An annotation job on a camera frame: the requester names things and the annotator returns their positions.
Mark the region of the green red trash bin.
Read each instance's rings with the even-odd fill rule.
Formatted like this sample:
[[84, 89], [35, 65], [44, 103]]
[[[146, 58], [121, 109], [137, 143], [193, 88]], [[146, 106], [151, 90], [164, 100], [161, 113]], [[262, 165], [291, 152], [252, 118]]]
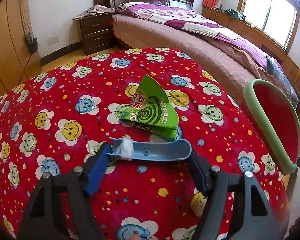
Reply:
[[243, 89], [243, 113], [254, 124], [283, 175], [293, 173], [300, 156], [300, 123], [290, 100], [272, 83], [254, 79]]

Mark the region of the wooden wardrobe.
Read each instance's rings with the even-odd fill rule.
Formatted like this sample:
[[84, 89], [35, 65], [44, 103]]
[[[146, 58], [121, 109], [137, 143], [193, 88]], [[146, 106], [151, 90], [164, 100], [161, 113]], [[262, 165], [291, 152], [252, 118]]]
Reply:
[[40, 55], [25, 37], [34, 36], [28, 0], [0, 0], [0, 96], [41, 73]]

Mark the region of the folded cloth on nightstand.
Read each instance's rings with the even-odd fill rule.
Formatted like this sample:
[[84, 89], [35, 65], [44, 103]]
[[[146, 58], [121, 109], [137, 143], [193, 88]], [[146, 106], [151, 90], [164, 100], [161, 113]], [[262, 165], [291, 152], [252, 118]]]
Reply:
[[114, 13], [114, 12], [115, 9], [112, 7], [109, 8], [100, 4], [96, 4], [93, 7], [90, 7], [89, 9], [84, 11], [83, 13], [79, 14], [78, 16], [74, 17], [74, 20], [79, 20], [88, 16], [95, 16], [95, 15], [106, 14], [106, 13]]

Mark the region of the wall socket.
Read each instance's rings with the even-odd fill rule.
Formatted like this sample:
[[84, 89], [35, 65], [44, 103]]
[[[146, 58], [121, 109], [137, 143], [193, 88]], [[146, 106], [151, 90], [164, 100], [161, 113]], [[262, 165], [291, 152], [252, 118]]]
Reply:
[[57, 42], [59, 42], [59, 37], [58, 36], [50, 37], [50, 38], [47, 39], [47, 44], [49, 46], [51, 46], [52, 44], [55, 44]]

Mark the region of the dark wooden bed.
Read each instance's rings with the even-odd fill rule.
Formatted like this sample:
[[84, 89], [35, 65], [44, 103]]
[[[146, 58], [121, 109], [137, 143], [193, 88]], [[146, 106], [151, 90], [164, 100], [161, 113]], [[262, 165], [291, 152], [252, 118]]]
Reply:
[[127, 2], [164, 5], [164, 0], [94, 0], [94, 2], [116, 10], [113, 30], [120, 42], [132, 48], [166, 47], [181, 50], [212, 74], [237, 102], [243, 100], [244, 87], [254, 79], [269, 81], [285, 94], [277, 79], [261, 69], [245, 51], [214, 38], [124, 15], [117, 10], [119, 5]]

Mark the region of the red smiley flower quilt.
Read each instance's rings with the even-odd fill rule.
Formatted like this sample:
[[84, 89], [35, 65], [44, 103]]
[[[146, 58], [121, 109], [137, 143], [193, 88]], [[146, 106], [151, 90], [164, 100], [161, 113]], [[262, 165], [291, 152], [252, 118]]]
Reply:
[[[177, 139], [225, 172], [251, 171], [280, 225], [289, 216], [282, 176], [253, 124], [217, 79], [171, 48], [129, 49], [65, 64], [0, 97], [0, 225], [16, 238], [37, 181], [83, 165], [111, 138], [165, 143], [122, 122], [144, 75], [179, 116]], [[190, 239], [199, 192], [184, 161], [111, 159], [90, 205], [106, 239]]]

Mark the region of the black hanging bag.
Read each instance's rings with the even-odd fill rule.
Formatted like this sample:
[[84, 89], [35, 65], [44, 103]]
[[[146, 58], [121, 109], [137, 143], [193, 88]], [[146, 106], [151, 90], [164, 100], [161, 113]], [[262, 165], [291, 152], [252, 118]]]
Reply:
[[25, 34], [24, 37], [25, 44], [29, 53], [32, 55], [38, 50], [38, 40], [36, 37], [33, 37], [30, 32]]

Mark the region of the purple floral duvet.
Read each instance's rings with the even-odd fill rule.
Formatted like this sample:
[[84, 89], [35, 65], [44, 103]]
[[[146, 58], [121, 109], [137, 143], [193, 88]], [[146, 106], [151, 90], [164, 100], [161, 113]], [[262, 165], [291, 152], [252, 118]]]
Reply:
[[234, 31], [195, 13], [193, 10], [146, 2], [123, 3], [117, 7], [117, 10], [124, 15], [164, 24], [188, 33], [214, 38], [245, 51], [267, 73], [270, 74], [273, 71], [283, 73], [283, 69], [276, 59], [267, 55], [260, 48]]

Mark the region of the teal clothes pile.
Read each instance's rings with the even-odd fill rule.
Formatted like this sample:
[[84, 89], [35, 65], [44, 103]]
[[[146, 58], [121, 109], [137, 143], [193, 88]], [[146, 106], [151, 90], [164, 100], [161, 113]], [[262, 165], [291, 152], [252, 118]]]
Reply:
[[223, 12], [228, 15], [231, 19], [244, 22], [245, 16], [243, 16], [239, 11], [233, 9], [225, 9]]

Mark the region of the light blue plastic piece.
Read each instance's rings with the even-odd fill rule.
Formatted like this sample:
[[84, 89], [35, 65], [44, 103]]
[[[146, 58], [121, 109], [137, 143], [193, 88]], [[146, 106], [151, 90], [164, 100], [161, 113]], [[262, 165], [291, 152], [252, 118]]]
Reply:
[[191, 144], [180, 139], [168, 143], [139, 142], [132, 139], [115, 139], [113, 149], [107, 155], [123, 160], [179, 161], [187, 159], [192, 152]]

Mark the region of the window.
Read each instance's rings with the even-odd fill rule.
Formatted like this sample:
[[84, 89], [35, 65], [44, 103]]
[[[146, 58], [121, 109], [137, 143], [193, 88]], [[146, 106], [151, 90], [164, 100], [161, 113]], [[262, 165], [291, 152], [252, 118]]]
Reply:
[[288, 53], [300, 21], [296, 0], [239, 0], [237, 9], [253, 27]]

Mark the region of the green mosquito coil box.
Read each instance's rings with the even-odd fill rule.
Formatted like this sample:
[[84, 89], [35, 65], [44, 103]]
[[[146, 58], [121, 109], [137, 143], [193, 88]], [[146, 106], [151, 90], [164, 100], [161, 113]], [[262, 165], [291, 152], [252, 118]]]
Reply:
[[120, 119], [171, 140], [178, 134], [178, 113], [161, 85], [147, 74], [143, 76]]

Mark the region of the low wooden cabinet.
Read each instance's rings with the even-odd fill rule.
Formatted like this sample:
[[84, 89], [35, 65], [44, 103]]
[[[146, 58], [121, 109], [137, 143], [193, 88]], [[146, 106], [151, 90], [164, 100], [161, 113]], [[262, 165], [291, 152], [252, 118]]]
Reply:
[[299, 103], [296, 108], [296, 113], [300, 119], [300, 67], [285, 53], [277, 43], [275, 43], [267, 35], [263, 34], [257, 28], [253, 28], [246, 22], [241, 22], [230, 18], [223, 12], [208, 7], [203, 7], [202, 16], [217, 22], [218, 24], [227, 27], [235, 33], [241, 35], [246, 40], [253, 43], [264, 52], [277, 59], [281, 64], [283, 71], [292, 84], [299, 98]]

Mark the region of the blue plaid pillow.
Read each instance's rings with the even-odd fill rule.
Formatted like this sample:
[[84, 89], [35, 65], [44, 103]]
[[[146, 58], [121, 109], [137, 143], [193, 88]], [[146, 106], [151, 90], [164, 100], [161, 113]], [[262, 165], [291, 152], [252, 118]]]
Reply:
[[289, 98], [292, 106], [294, 107], [294, 109], [296, 109], [299, 103], [299, 98], [292, 84], [285, 76], [283, 70], [279, 67], [279, 64], [273, 57], [267, 55], [266, 61], [267, 61], [267, 73], [273, 76], [275, 79], [277, 79], [279, 84], [283, 87], [283, 90], [285, 91], [287, 98]]

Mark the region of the dark wooden nightstand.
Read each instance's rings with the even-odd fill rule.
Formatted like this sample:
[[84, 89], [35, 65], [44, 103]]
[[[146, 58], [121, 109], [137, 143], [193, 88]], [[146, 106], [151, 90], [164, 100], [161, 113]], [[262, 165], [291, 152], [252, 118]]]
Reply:
[[113, 15], [103, 13], [76, 19], [83, 52], [90, 55], [114, 46]]

